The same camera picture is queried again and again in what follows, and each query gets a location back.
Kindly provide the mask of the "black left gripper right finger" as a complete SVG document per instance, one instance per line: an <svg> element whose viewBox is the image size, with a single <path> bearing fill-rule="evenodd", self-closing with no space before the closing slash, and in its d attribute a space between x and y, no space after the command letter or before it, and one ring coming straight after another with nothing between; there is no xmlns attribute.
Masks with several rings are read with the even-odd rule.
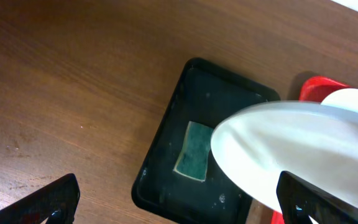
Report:
<svg viewBox="0 0 358 224"><path fill-rule="evenodd" d="M285 224L358 224L358 208L283 171L276 194Z"/></svg>

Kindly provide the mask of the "light green plate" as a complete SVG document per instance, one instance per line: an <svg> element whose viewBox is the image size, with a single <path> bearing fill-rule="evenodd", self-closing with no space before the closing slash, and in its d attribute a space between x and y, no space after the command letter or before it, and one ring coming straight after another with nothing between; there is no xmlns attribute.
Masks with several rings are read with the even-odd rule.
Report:
<svg viewBox="0 0 358 224"><path fill-rule="evenodd" d="M358 113L358 89L345 88L329 94L322 105L333 106Z"/></svg>

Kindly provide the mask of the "white plate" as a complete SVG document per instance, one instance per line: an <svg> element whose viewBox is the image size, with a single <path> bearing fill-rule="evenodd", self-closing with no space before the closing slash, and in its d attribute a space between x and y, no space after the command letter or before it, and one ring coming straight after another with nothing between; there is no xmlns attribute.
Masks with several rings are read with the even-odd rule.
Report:
<svg viewBox="0 0 358 224"><path fill-rule="evenodd" d="M213 156L241 190L279 210L288 171L358 208L358 113L317 103L277 101L237 112L211 138Z"/></svg>

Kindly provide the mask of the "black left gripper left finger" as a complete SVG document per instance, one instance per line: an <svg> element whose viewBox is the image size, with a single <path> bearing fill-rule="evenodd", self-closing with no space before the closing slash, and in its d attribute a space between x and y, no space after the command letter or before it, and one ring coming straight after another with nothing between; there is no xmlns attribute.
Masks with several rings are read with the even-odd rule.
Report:
<svg viewBox="0 0 358 224"><path fill-rule="evenodd" d="M0 223L72 224L80 199L74 174L67 174L0 210Z"/></svg>

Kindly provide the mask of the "green yellow sponge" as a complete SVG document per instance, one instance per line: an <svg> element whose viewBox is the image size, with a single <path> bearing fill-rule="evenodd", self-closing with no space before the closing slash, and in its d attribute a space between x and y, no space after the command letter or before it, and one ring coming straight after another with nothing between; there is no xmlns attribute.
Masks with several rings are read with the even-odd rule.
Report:
<svg viewBox="0 0 358 224"><path fill-rule="evenodd" d="M206 180L213 128L190 121L173 171L198 182Z"/></svg>

